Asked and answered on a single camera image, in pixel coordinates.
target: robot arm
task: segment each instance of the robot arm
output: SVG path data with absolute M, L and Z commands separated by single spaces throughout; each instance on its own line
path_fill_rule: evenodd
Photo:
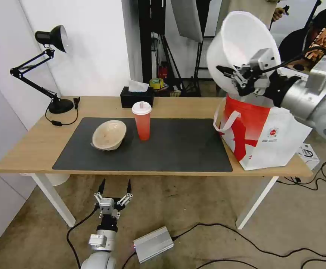
M 216 68 L 232 79 L 240 96 L 267 97 L 326 139 L 326 56 L 310 71 L 307 80 L 299 72 L 291 77 L 282 75 L 278 67 L 271 66 L 273 60 L 273 52 L 267 48 L 259 50 L 248 64 L 236 67 L 236 71 Z
M 105 179 L 99 187 L 99 191 L 94 194 L 99 208 L 101 218 L 100 225 L 97 226 L 96 234 L 91 234 L 88 244 L 92 250 L 96 251 L 82 263 L 82 269 L 114 269 L 116 260 L 111 256 L 115 246 L 115 236 L 118 232 L 117 220 L 120 211 L 130 202 L 133 197 L 131 182 L 129 180 L 127 193 L 122 198 L 104 198 Z

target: silver power supply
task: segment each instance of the silver power supply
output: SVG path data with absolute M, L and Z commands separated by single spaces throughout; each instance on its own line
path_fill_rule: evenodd
M 139 263 L 143 263 L 174 246 L 166 226 L 133 241 Z

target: plastic cup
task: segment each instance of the plastic cup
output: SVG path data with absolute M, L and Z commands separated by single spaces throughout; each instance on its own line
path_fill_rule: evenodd
M 152 107 L 147 102 L 137 102 L 132 107 L 132 112 L 136 119 L 139 138 L 146 141 L 150 137 L 150 113 Z

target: tissue box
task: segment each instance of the tissue box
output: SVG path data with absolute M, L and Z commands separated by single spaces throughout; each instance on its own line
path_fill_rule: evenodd
M 302 144 L 302 146 L 297 150 L 297 154 L 305 164 L 307 164 L 310 170 L 315 168 L 320 162 L 320 159 L 317 157 L 310 144 Z
M 121 102 L 123 108 L 131 108 L 136 102 L 145 101 L 153 107 L 154 90 L 149 87 L 146 92 L 130 92 L 128 87 L 124 87 L 121 92 Z

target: person's hand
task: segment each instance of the person's hand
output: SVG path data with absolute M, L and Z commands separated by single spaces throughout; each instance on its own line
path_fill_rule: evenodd
M 286 11 L 282 7 L 277 7 L 277 8 L 275 8 L 275 12 L 274 12 L 274 15 L 272 17 L 272 20 L 277 21 L 280 18 L 282 18 L 282 16 L 284 14 L 286 14 Z

